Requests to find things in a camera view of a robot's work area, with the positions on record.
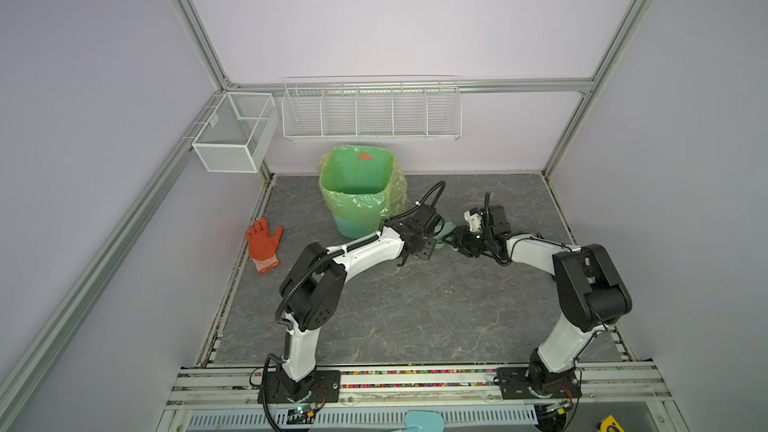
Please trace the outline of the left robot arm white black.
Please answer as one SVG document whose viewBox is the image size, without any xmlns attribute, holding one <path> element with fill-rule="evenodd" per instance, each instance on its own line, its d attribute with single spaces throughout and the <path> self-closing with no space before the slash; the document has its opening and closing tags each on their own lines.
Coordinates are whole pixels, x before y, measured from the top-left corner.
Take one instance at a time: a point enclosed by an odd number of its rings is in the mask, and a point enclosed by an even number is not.
<svg viewBox="0 0 768 432">
<path fill-rule="evenodd" d="M 355 241 L 305 247 L 280 287 L 275 312 L 286 331 L 279 369 L 284 380 L 297 384 L 314 374 L 320 330 L 333 317 L 346 283 L 384 262 L 403 266 L 411 256 L 429 259 L 441 220 L 433 205 L 418 204 Z"/>
</svg>

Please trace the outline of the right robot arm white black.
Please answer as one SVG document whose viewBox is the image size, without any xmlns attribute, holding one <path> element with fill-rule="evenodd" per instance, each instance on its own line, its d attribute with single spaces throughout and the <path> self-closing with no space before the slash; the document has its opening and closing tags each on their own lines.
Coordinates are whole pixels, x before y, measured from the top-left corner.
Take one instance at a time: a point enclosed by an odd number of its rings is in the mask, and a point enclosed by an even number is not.
<svg viewBox="0 0 768 432">
<path fill-rule="evenodd" d="M 532 352 L 526 379 L 538 389 L 571 379 L 591 341 L 633 308 L 607 249 L 599 244 L 569 245 L 514 233 L 501 206 L 471 209 L 464 219 L 464 225 L 444 238 L 462 255 L 487 257 L 503 267 L 524 264 L 552 276 L 560 317 L 547 339 Z"/>
</svg>

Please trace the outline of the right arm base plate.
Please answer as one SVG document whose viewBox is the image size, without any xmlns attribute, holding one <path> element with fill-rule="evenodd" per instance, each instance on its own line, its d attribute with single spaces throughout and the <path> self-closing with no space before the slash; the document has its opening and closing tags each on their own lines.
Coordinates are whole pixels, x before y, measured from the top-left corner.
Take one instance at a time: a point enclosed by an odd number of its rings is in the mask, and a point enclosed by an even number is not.
<svg viewBox="0 0 768 432">
<path fill-rule="evenodd" d="M 493 382 L 505 400 L 577 399 L 582 396 L 574 369 L 551 373 L 538 366 L 499 367 Z"/>
</svg>

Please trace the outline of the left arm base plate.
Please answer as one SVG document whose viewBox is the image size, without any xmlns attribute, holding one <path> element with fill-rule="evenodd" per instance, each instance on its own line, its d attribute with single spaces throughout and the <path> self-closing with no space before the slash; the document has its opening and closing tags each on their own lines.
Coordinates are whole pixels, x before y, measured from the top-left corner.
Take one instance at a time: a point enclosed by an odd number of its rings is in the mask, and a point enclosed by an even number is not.
<svg viewBox="0 0 768 432">
<path fill-rule="evenodd" d="M 266 384 L 258 394 L 258 402 L 267 399 L 268 404 L 299 402 L 337 403 L 341 391 L 340 370 L 310 372 L 305 378 L 292 380 L 282 369 L 266 373 Z"/>
</svg>

